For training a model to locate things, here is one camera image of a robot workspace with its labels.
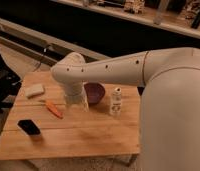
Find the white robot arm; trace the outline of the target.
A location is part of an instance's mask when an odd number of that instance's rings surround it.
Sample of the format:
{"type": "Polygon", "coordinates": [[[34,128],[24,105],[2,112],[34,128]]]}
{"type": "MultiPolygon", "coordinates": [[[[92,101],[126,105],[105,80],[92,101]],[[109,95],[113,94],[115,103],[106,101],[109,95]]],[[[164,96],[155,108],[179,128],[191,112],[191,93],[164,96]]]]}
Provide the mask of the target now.
{"type": "Polygon", "coordinates": [[[92,63],[72,52],[51,74],[72,103],[83,98],[85,82],[142,87],[142,171],[200,171],[200,49],[149,50],[92,63]]]}

